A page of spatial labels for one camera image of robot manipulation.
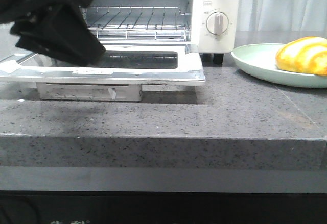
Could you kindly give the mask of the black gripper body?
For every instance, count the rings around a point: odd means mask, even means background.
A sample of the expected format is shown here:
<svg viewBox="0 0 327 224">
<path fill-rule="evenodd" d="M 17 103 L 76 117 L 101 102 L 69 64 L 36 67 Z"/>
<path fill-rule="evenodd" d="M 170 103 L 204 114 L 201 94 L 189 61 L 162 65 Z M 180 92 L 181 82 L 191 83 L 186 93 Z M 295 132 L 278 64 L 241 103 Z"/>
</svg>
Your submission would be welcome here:
<svg viewBox="0 0 327 224">
<path fill-rule="evenodd" d="M 81 9 L 93 0 L 1 0 L 1 24 L 12 24 L 16 47 L 77 66 L 96 65 L 106 49 Z"/>
</svg>

